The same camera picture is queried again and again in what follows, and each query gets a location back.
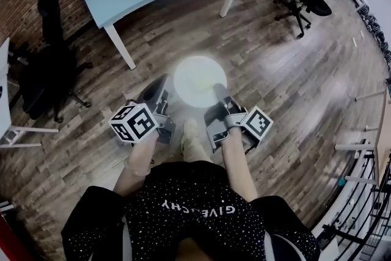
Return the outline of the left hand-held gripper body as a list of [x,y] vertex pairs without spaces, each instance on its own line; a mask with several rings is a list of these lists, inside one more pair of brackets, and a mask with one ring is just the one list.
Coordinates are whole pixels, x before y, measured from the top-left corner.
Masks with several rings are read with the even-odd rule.
[[168,99],[168,91],[163,90],[149,100],[132,101],[122,106],[109,119],[109,124],[123,142],[140,143],[156,130],[158,142],[169,144],[176,126],[166,114]]

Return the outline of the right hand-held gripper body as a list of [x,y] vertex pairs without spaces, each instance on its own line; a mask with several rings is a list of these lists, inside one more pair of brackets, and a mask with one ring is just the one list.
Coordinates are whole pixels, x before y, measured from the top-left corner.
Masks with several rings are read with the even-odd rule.
[[274,124],[258,106],[248,111],[231,97],[226,97],[209,108],[204,115],[204,121],[213,152],[227,139],[229,130],[238,127],[242,133],[245,152],[249,153],[259,147]]

